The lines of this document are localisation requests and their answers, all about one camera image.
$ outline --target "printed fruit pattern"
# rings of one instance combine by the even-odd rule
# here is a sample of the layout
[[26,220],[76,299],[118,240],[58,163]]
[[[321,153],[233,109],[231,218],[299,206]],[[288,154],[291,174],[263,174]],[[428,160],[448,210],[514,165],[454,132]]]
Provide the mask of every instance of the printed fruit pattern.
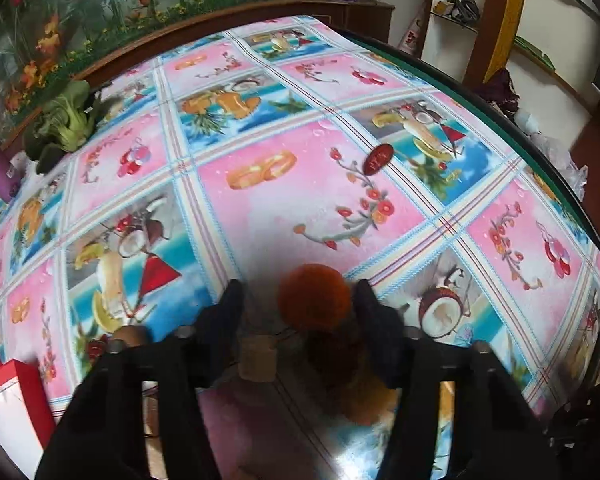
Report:
[[536,221],[536,225],[542,233],[542,239],[544,240],[544,252],[549,258],[549,261],[554,264],[554,270],[558,278],[563,279],[565,276],[571,274],[571,260],[567,249],[560,243],[559,240],[551,236],[546,228]]
[[151,150],[142,143],[140,139],[134,141],[134,145],[126,150],[120,157],[120,167],[118,176],[123,177],[126,174],[133,175],[140,171],[142,165],[151,159]]

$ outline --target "flower print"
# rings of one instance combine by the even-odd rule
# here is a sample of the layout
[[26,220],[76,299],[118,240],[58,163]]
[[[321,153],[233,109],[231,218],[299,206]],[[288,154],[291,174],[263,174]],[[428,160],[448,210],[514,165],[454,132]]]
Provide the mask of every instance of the flower print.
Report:
[[371,200],[378,200],[380,198],[380,192],[375,188],[372,187],[370,189],[366,190],[366,195],[371,199]]
[[395,212],[395,207],[389,200],[381,200],[378,202],[378,211],[384,216],[391,216]]
[[348,207],[337,207],[336,211],[340,216],[344,216],[344,218],[348,218],[353,215],[353,211]]
[[493,227],[489,229],[489,238],[491,238],[494,245],[500,245],[500,242],[502,241],[498,230]]

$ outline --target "fluffy orange ball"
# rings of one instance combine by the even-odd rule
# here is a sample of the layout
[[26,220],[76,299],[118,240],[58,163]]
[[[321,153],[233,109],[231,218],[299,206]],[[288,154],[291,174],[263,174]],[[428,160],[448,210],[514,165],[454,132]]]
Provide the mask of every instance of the fluffy orange ball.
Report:
[[280,283],[278,309],[282,320],[296,330],[328,332],[351,311],[349,285],[331,267],[302,265]]

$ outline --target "bed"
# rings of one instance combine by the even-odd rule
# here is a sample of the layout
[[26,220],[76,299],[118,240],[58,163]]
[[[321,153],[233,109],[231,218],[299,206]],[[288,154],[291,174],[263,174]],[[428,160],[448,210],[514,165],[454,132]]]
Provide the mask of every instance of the bed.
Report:
[[[0,364],[36,362],[56,418],[117,328],[160,340],[237,278],[240,336],[274,336],[279,359],[273,383],[234,364],[200,393],[223,477],[374,478],[391,399],[372,418],[335,411],[278,314],[280,279],[306,263],[368,279],[440,342],[487,341],[538,416],[591,384],[595,230],[524,135],[432,67],[287,16],[164,52],[102,92],[120,103],[90,142],[46,176],[24,160],[18,196],[0,200]],[[394,158],[367,176],[381,143]],[[432,478],[451,420],[441,407]]]

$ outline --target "wall shelf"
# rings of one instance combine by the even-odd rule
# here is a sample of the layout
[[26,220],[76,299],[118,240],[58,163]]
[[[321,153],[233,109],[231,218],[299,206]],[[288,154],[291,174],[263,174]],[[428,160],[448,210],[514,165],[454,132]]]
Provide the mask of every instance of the wall shelf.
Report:
[[[442,20],[445,20],[447,22],[454,23],[458,27],[465,28],[466,30],[470,30],[471,32],[473,32],[475,34],[478,34],[478,28],[477,28],[477,26],[472,27],[472,26],[469,26],[469,25],[464,25],[462,23],[456,22],[456,20],[453,20],[452,18],[450,18],[448,16],[444,16],[444,15],[439,14],[437,12],[431,11],[431,14],[433,16],[441,18]],[[512,49],[514,51],[518,52],[519,54],[521,54],[523,57],[526,57],[534,65],[536,65],[537,67],[539,67],[543,72],[545,72],[549,76],[551,76],[551,78],[556,82],[556,84],[558,86],[560,86],[561,88],[563,88],[565,92],[567,92],[574,99],[576,99],[576,101],[585,110],[587,110],[589,113],[593,114],[593,109],[589,105],[589,103],[587,103],[587,101],[582,97],[582,95],[580,95],[578,93],[578,91],[574,87],[572,87],[568,82],[566,82],[563,78],[561,78],[560,75],[558,75],[558,73],[555,70],[551,70],[547,65],[545,65],[544,62],[542,62],[541,59],[538,59],[538,57],[535,56],[532,52],[528,51],[526,48],[523,48],[522,46],[518,45],[517,43],[513,44],[513,48]]]

